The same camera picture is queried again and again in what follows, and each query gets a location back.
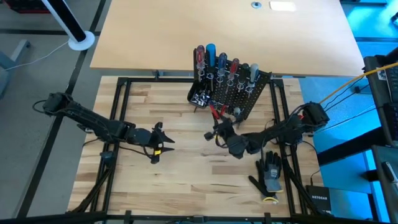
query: yellow cable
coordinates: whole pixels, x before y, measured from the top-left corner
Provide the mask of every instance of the yellow cable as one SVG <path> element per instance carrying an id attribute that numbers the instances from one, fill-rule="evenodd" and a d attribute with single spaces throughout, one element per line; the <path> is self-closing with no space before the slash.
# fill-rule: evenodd
<path id="1" fill-rule="evenodd" d="M 346 87 L 347 85 L 349 85 L 350 83 L 354 82 L 355 80 L 359 80 L 360 78 L 365 77 L 367 75 L 370 75 L 370 74 L 373 74 L 375 72 L 378 72 L 378 71 L 381 71 L 381 70 L 385 70 L 385 69 L 388 69 L 388 68 L 392 68 L 392 67 L 395 67 L 395 66 L 398 66 L 398 62 L 392 63 L 390 65 L 386 65 L 386 66 L 383 66 L 381 68 L 377 68 L 377 69 L 374 69 L 374 70 L 371 70 L 371 71 L 368 71 L 368 72 L 365 72 L 364 74 L 362 74 L 360 76 L 357 76 L 357 77 L 353 78 L 352 80 L 346 82 L 344 85 L 342 85 L 340 88 L 335 90 L 333 93 L 330 93 L 325 99 L 321 100 L 319 103 L 325 102 L 325 100 L 329 99 L 331 96 L 333 96 L 338 91 L 340 91 L 342 88 Z"/>

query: glove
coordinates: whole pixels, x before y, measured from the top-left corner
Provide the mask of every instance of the glove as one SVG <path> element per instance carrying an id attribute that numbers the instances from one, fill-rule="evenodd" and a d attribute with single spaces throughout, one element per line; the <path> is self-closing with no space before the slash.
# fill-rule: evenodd
<path id="1" fill-rule="evenodd" d="M 256 167 L 257 167 L 257 173 L 259 176 L 259 181 L 257 181 L 253 176 L 249 176 L 249 180 L 254 186 L 257 187 L 257 189 L 261 192 L 262 194 L 262 201 L 273 201 L 273 202 L 279 202 L 278 197 L 276 196 L 275 192 L 268 192 L 267 191 L 267 186 L 264 183 L 264 168 L 261 166 L 260 161 L 256 161 Z"/>
<path id="2" fill-rule="evenodd" d="M 278 153 L 269 151 L 266 153 L 264 166 L 264 183 L 269 192 L 283 192 L 279 183 L 280 172 L 282 170 L 282 160 Z"/>

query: pegboard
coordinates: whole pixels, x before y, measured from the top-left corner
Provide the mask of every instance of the pegboard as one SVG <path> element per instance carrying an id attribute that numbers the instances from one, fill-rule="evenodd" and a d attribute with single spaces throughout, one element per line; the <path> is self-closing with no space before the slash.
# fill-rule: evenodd
<path id="1" fill-rule="evenodd" d="M 193 51 L 193 71 L 194 71 L 195 83 L 199 83 L 200 85 L 196 84 L 193 85 L 193 87 L 196 86 L 196 88 L 198 88 L 198 86 L 201 87 L 210 86 L 211 80 L 206 77 L 208 73 L 207 61 L 205 59 L 204 76 L 199 76 L 197 69 L 196 53 L 197 50 L 195 49 Z M 234 108 L 236 107 L 240 108 L 241 109 L 240 116 L 242 116 L 243 119 L 246 120 L 251 110 L 253 109 L 253 106 L 256 104 L 257 99 L 260 97 L 262 90 L 264 89 L 266 84 L 269 83 L 271 79 L 271 73 L 259 71 L 259 76 L 257 80 L 255 80 L 256 85 L 253 88 L 253 91 L 251 93 L 248 93 L 246 91 L 246 87 L 248 86 L 248 81 L 250 80 L 250 74 L 243 75 L 241 73 L 242 64 L 239 64 L 238 70 L 233 80 L 233 85 L 232 86 L 227 85 L 231 64 L 232 61 L 227 60 L 225 76 L 223 77 L 223 81 L 221 82 L 221 84 L 217 82 L 218 76 L 216 72 L 214 73 L 213 91 L 211 91 L 211 93 L 209 94 L 210 101 L 214 104 L 215 109 L 217 109 L 218 111 L 221 109 L 223 105 L 226 105 L 227 106 L 226 113 L 231 115 L 234 115 L 233 114 Z M 216 69 L 218 69 L 218 57 L 216 57 Z M 242 90 L 239 90 L 237 88 L 239 82 L 244 83 L 244 88 Z"/>

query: white stand base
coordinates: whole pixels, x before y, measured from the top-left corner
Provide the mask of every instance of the white stand base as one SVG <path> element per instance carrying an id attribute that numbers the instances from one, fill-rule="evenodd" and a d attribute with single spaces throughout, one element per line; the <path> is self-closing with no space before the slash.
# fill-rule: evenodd
<path id="1" fill-rule="evenodd" d="M 72 50 L 76 50 L 76 51 L 82 51 L 82 50 L 89 49 L 95 42 L 95 36 L 90 31 L 85 31 L 85 34 L 86 34 L 86 39 L 79 43 L 69 39 L 69 42 L 68 42 L 69 47 Z"/>

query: light wood desk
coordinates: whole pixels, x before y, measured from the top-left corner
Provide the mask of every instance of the light wood desk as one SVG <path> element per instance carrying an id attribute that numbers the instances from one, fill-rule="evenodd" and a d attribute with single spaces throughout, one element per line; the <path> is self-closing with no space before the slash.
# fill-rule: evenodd
<path id="1" fill-rule="evenodd" d="M 295 12 L 260 0 L 113 0 L 91 68 L 193 70 L 193 49 L 258 63 L 278 75 L 355 77 L 363 58 L 339 0 L 292 0 Z"/>
<path id="2" fill-rule="evenodd" d="M 101 79 L 94 111 L 102 116 L 109 117 L 117 79 Z M 148 158 L 120 149 L 108 213 L 122 215 L 125 210 L 131 210 L 133 215 L 262 217 L 264 212 L 270 212 L 272 217 L 289 217 L 286 193 L 277 194 L 280 201 L 277 205 L 262 202 L 260 192 L 248 180 L 248 175 L 257 177 L 255 161 L 259 154 L 245 153 L 239 160 L 229 155 L 227 149 L 216 147 L 214 141 L 205 140 L 203 135 L 212 130 L 213 119 L 209 110 L 198 109 L 193 113 L 194 106 L 187 101 L 191 85 L 132 83 L 125 120 L 146 129 L 151 129 L 158 121 L 163 122 L 167 136 L 175 141 L 175 144 L 166 145 L 175 150 L 165 152 L 160 156 L 160 162 L 152 165 Z M 303 103 L 297 79 L 286 80 L 285 91 L 291 111 Z M 120 113 L 122 98 L 123 92 L 116 114 Z M 237 133 L 260 131 L 273 117 L 267 85 Z M 94 138 L 89 134 L 86 140 Z M 142 151 L 127 144 L 122 146 Z M 103 143 L 99 141 L 83 148 L 69 210 L 75 208 L 94 186 L 102 148 Z M 266 145 L 266 150 L 269 149 L 280 152 L 279 147 L 271 143 Z M 297 154 L 303 184 L 308 185 L 310 175 L 319 169 L 316 152 L 309 145 L 300 144 Z M 280 182 L 285 188 L 283 174 Z M 314 183 L 322 185 L 319 173 L 314 175 Z M 293 184 L 292 188 L 295 209 L 299 212 L 297 190 Z M 99 197 L 99 209 L 103 195 L 104 190 Z"/>

